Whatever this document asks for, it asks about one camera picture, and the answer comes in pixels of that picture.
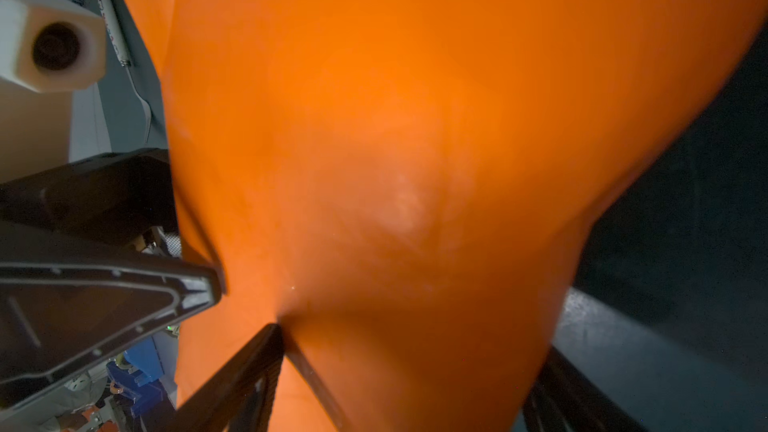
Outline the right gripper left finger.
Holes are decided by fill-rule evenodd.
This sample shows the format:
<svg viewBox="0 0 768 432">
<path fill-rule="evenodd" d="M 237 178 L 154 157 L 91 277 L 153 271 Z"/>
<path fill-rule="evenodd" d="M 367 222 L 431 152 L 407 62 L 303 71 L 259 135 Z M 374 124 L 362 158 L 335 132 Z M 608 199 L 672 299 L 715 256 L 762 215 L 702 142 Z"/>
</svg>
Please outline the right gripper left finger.
<svg viewBox="0 0 768 432">
<path fill-rule="evenodd" d="M 264 326 L 170 420 L 169 431 L 266 431 L 284 357 L 281 328 Z"/>
</svg>

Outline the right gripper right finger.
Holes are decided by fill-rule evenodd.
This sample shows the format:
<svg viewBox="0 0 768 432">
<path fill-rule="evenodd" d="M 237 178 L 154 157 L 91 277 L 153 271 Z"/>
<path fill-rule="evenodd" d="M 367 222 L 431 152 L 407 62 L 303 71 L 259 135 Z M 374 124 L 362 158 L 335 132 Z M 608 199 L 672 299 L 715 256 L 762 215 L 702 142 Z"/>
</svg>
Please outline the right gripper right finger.
<svg viewBox="0 0 768 432">
<path fill-rule="evenodd" d="M 647 431 L 555 347 L 523 403 L 522 416 L 528 431 Z"/>
</svg>

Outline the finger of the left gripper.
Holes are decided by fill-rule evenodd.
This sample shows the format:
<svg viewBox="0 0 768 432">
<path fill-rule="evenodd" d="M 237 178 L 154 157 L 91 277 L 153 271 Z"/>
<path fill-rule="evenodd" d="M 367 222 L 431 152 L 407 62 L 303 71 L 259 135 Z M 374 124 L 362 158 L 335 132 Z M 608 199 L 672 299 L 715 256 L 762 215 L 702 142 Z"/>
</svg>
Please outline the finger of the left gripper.
<svg viewBox="0 0 768 432">
<path fill-rule="evenodd" d="M 105 153 L 5 182 L 1 219 L 115 246 L 177 233 L 169 153 Z"/>
<path fill-rule="evenodd" d="M 1 224 L 1 405 L 16 408 L 217 304 L 217 271 Z"/>
</svg>

